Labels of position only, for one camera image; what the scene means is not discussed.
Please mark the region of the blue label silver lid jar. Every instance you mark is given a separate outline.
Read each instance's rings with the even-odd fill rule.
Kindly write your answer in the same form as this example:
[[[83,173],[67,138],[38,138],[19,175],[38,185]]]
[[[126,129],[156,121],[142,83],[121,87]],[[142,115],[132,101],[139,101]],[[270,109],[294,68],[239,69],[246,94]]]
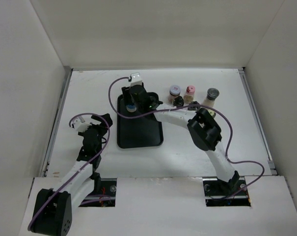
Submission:
[[[137,110],[136,105],[126,105],[126,109],[130,113],[134,113]]]

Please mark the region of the white lid red label jar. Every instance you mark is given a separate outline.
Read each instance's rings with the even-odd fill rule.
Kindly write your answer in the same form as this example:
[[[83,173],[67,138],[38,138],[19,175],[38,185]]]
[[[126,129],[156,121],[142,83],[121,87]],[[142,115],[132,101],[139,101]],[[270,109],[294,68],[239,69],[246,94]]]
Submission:
[[[169,95],[168,95],[168,101],[170,104],[173,104],[173,101],[176,97],[180,96],[181,88],[178,85],[172,85],[169,88]]]

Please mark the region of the small black cap spice bottle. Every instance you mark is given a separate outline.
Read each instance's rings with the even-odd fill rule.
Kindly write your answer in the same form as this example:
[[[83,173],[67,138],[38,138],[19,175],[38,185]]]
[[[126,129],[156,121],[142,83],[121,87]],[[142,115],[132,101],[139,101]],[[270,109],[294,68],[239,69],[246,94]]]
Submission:
[[[173,100],[173,106],[176,108],[180,108],[183,107],[185,104],[184,99],[182,96],[177,96],[176,98],[174,98]]]

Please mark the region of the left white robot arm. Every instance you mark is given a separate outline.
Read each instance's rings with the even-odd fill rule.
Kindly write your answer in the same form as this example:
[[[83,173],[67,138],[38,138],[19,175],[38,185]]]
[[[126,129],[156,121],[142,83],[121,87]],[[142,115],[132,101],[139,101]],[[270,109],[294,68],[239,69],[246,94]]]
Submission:
[[[85,197],[101,192],[100,176],[96,173],[101,154],[108,145],[113,121],[109,114],[89,114],[98,124],[87,123],[78,114],[70,119],[69,126],[82,136],[82,147],[72,169],[53,188],[41,189],[37,196],[32,219],[27,230],[45,236],[68,235],[73,211]]]

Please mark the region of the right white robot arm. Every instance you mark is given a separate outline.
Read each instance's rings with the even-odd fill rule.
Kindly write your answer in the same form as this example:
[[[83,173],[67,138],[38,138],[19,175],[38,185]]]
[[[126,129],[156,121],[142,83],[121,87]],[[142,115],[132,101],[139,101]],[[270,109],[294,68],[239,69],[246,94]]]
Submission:
[[[172,108],[158,99],[152,98],[142,85],[123,87],[123,98],[126,106],[135,106],[140,115],[134,117],[145,118],[156,122],[166,122],[189,131],[194,145],[204,151],[211,161],[219,189],[223,194],[231,194],[237,188],[239,173],[225,157],[222,147],[221,128],[207,109],[197,111]]]

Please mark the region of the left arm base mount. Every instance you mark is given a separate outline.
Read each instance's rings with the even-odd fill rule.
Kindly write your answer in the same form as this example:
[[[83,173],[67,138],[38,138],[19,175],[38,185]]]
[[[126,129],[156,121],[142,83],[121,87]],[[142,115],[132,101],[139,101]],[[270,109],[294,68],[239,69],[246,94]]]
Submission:
[[[99,173],[94,173],[91,179],[94,190],[85,197],[80,207],[115,207],[117,179],[102,178]]]

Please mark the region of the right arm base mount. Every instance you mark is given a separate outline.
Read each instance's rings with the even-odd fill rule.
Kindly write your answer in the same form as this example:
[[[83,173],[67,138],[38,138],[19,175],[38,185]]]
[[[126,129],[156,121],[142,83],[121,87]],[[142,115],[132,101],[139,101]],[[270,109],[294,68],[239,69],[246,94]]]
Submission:
[[[244,178],[237,171],[229,182],[220,179],[203,180],[205,204],[207,207],[250,207],[250,199]]]

